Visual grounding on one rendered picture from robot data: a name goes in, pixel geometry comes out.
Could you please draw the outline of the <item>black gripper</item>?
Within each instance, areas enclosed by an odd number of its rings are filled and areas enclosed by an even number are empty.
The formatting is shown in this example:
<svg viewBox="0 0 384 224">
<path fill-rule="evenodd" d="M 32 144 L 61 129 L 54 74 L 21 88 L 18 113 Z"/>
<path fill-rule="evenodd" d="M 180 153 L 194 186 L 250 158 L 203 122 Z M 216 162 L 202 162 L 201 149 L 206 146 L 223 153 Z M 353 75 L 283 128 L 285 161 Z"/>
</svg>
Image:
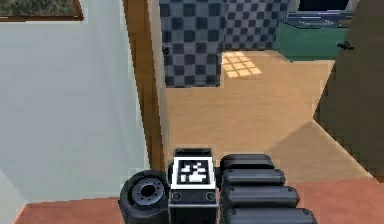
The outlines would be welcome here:
<svg viewBox="0 0 384 224">
<path fill-rule="evenodd" d="M 169 185 L 163 171 L 145 170 L 127 180 L 118 205 L 125 224 L 169 224 Z"/>
</svg>

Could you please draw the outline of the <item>green cabinet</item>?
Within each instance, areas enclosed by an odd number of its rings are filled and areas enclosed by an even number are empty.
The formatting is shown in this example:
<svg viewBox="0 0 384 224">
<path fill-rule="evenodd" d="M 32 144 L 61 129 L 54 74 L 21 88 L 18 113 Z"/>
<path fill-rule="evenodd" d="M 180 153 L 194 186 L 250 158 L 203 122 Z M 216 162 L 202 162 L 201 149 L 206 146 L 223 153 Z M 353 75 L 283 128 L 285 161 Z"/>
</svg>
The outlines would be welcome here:
<svg viewBox="0 0 384 224">
<path fill-rule="evenodd" d="M 302 28 L 280 21 L 274 50 L 290 61 L 334 60 L 347 28 Z"/>
</svg>

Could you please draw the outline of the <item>dark window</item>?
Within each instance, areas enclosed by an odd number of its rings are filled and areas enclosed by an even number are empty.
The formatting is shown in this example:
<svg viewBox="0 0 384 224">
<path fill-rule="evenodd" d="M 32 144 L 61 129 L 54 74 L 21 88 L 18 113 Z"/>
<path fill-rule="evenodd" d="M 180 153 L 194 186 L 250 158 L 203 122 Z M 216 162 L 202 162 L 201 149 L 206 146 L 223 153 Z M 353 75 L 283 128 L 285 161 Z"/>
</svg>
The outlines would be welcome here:
<svg viewBox="0 0 384 224">
<path fill-rule="evenodd" d="M 347 27 L 359 0 L 291 0 L 285 22 L 298 28 Z"/>
</svg>

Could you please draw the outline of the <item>brown framed wall picture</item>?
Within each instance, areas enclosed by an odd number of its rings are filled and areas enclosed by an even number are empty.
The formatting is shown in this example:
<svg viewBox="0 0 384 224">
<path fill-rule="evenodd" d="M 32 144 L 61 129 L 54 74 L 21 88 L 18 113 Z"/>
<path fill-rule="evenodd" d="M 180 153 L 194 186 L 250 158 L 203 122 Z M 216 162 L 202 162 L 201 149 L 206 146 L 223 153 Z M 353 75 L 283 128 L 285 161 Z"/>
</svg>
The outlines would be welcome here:
<svg viewBox="0 0 384 224">
<path fill-rule="evenodd" d="M 0 22 L 83 19 L 80 0 L 0 0 Z"/>
</svg>

